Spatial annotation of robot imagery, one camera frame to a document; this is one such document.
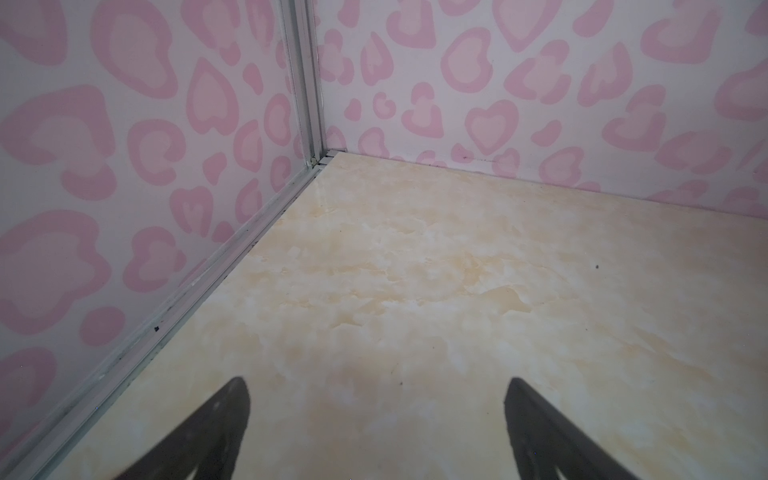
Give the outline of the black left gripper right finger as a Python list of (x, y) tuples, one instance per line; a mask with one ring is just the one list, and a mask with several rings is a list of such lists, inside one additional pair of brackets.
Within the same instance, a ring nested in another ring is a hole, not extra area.
[(519, 377), (509, 383), (504, 414), (522, 479), (636, 477)]

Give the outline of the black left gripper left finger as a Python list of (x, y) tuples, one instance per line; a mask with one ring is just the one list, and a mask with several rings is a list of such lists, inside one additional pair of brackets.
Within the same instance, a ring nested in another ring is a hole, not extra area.
[(245, 380), (234, 377), (120, 479), (230, 479), (250, 416)]

